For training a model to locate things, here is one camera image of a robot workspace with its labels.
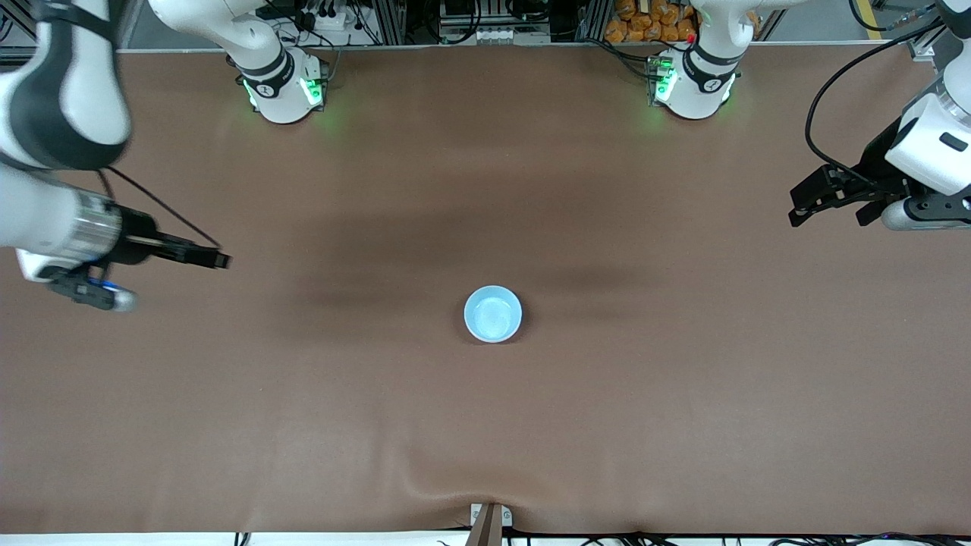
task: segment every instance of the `yellow tape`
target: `yellow tape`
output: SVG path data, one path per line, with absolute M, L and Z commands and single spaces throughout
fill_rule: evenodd
M 859 7 L 859 14 L 863 17 L 866 24 L 877 26 L 877 18 L 873 16 L 873 7 L 870 6 L 870 0 L 856 0 L 856 5 Z M 866 35 L 870 40 L 880 40 L 882 38 L 881 34 L 876 30 L 867 29 Z

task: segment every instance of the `brown tabletop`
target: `brown tabletop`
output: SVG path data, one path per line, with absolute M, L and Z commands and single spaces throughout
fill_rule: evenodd
M 116 315 L 2 253 L 0 531 L 448 528 L 494 499 L 546 532 L 971 533 L 967 234 L 787 222 L 809 102 L 861 51 L 753 48 L 699 122 L 603 51 L 350 52 L 292 126 L 221 55 L 125 56 L 120 167 L 235 259 L 120 267 Z M 872 59 L 820 145 L 853 162 L 930 78 Z M 460 322 L 491 283 L 525 304 L 507 345 Z

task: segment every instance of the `blue bowl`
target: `blue bowl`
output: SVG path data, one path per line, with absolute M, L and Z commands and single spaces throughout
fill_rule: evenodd
M 522 305 L 509 289 L 495 285 L 482 287 L 465 302 L 465 327 L 486 343 L 499 343 L 513 337 L 522 323 Z

